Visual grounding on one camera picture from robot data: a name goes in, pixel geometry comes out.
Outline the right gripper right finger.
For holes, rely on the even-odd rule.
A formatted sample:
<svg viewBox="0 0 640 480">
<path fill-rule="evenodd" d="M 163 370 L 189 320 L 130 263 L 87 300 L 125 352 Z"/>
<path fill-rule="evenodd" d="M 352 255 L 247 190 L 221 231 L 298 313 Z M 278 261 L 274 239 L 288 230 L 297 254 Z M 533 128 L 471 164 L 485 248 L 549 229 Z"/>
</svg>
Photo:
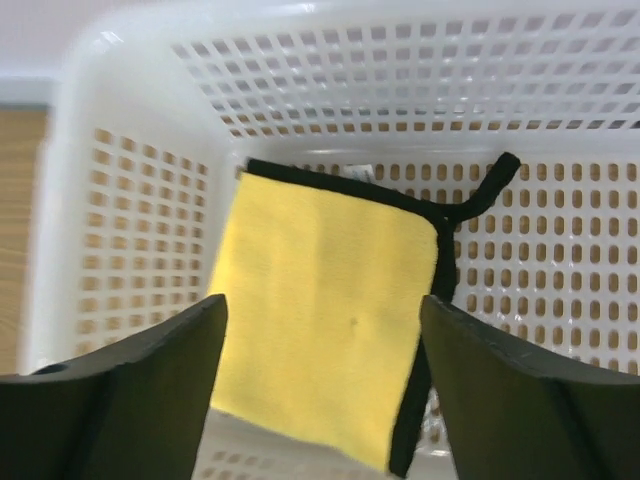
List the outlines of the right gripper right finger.
<svg viewBox="0 0 640 480">
<path fill-rule="evenodd" d="M 638 478 L 638 376 L 556 354 L 435 296 L 420 320 L 458 478 Z"/>
</svg>

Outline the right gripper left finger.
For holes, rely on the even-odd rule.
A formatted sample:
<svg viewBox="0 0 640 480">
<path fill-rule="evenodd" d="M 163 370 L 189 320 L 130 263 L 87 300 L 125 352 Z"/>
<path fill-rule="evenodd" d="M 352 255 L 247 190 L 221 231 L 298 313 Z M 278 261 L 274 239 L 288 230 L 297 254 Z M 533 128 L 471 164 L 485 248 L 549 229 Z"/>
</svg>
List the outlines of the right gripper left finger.
<svg viewBox="0 0 640 480">
<path fill-rule="evenodd" d="M 191 478 L 227 318 L 212 295 L 92 353 L 2 376 L 2 478 Z"/>
</svg>

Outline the yellow towel black trim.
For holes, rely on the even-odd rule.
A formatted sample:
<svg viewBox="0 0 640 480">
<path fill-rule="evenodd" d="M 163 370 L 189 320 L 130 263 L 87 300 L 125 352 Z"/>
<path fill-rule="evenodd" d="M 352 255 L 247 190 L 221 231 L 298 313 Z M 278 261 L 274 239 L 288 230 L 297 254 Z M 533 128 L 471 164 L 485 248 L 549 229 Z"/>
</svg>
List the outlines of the yellow towel black trim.
<svg viewBox="0 0 640 480">
<path fill-rule="evenodd" d="M 460 204 L 251 159 L 209 290 L 225 297 L 215 409 L 405 477 L 432 386 L 422 299 L 453 298 L 454 232 L 520 168 L 501 155 Z"/>
</svg>

